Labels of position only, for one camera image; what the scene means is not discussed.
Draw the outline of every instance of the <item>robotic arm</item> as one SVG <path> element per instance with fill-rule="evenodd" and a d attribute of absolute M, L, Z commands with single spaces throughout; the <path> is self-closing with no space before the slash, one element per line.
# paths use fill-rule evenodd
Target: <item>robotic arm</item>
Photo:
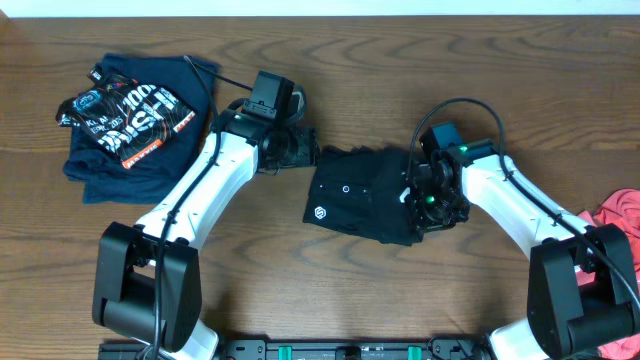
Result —
<path fill-rule="evenodd" d="M 297 104 L 289 101 L 296 91 Z M 624 233 L 615 227 L 590 227 L 553 202 L 517 170 L 510 158 L 504 157 L 509 176 L 539 204 L 532 202 L 507 181 L 490 140 L 464 143 L 453 124 L 445 123 L 430 128 L 420 138 L 425 159 L 411 164 L 413 175 L 401 199 L 410 213 L 410 225 L 420 232 L 445 230 L 466 221 L 471 204 L 484 209 L 530 260 L 527 318 L 493 331 L 480 342 L 461 339 L 438 340 L 438 345 L 433 340 L 426 344 L 354 345 L 240 340 L 217 349 L 217 334 L 198 319 L 202 305 L 198 253 L 231 197 L 257 169 L 315 164 L 315 130 L 293 126 L 301 117 L 304 104 L 300 103 L 304 101 L 304 92 L 290 81 L 260 72 L 251 98 L 242 102 L 242 111 L 236 111 L 236 104 L 222 112 L 216 164 L 188 194 L 166 238 L 161 278 L 163 356 L 210 360 L 216 353 L 225 352 L 236 360 L 292 360 L 292 354 L 307 359 L 364 359 L 371 355 L 371 359 L 395 360 L 403 357 L 398 351 L 408 348 L 405 358 L 409 360 L 421 360 L 423 352 L 427 358 L 430 354 L 436 358 L 436 350 L 441 359 L 460 359 L 461 352 L 471 350 L 475 359 L 483 360 L 561 359 L 640 332 L 640 314 L 631 306 L 620 280 L 576 240 L 575 233 L 558 226 L 558 216 L 549 216 L 539 204 L 561 214 L 562 221 L 597 244 L 637 293 Z M 113 223 L 103 234 L 92 312 L 96 324 L 147 344 L 153 341 L 154 283 L 134 268 L 154 264 L 167 214 L 206 168 L 216 139 L 214 133 L 207 137 L 191 169 L 134 227 Z M 595 272 L 596 281 L 579 287 L 575 271 L 580 268 Z M 447 346 L 449 353 L 440 353 Z"/>

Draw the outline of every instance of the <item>dark blue cloth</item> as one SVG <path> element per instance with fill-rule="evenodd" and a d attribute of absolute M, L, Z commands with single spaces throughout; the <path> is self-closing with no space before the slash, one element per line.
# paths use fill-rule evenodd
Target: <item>dark blue cloth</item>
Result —
<path fill-rule="evenodd" d="M 214 71 L 217 69 L 215 64 L 195 58 L 193 61 Z M 171 90 L 196 112 L 196 116 L 177 136 L 129 170 L 89 135 L 74 127 L 69 160 L 63 172 L 69 180 L 85 183 L 82 198 L 85 204 L 105 201 L 158 203 L 173 189 L 198 155 L 198 145 L 209 111 L 208 96 L 182 57 L 131 58 L 106 54 L 97 65 L 104 74 L 115 70 L 141 84 L 159 85 Z M 203 71 L 200 74 L 211 93 L 214 77 Z"/>

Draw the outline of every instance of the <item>red fabric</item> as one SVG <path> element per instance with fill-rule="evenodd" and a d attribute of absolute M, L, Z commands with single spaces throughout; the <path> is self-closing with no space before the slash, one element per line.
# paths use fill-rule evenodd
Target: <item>red fabric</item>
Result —
<path fill-rule="evenodd" d="M 627 234 L 631 243 L 636 278 L 640 282 L 640 191 L 618 190 L 600 206 L 593 218 L 586 211 L 578 216 L 592 225 L 596 225 L 594 219 L 603 225 L 615 224 Z M 576 277 L 578 284 L 582 285 L 593 281 L 594 275 L 580 271 Z M 640 355 L 640 334 L 600 346 L 600 353 L 607 359 L 636 359 Z"/>

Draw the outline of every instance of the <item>wooden table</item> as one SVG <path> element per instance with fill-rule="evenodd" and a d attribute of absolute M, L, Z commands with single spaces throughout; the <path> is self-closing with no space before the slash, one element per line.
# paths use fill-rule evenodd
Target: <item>wooden table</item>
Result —
<path fill-rule="evenodd" d="M 408 146 L 442 100 L 503 116 L 508 153 L 567 209 L 595 210 L 640 180 L 640 27 L 633 17 L 40 19 L 0 23 L 0 357 L 95 358 L 117 339 L 91 321 L 98 239 L 151 206 L 81 203 L 61 172 L 60 102 L 106 52 L 192 54 L 251 83 L 302 84 L 320 142 Z M 243 95 L 223 84 L 220 106 Z M 455 106 L 469 140 L 494 137 Z M 202 252 L 202 319 L 223 334 L 420 338 L 481 334 L 524 316 L 528 263 L 480 209 L 412 248 L 303 224 L 312 169 L 259 177 Z"/>

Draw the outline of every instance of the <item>white background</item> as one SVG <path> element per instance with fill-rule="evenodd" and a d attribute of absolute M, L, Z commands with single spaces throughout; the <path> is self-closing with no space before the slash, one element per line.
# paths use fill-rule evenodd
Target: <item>white background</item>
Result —
<path fill-rule="evenodd" d="M 631 15 L 640 0 L 0 0 L 0 9 L 9 17 Z"/>

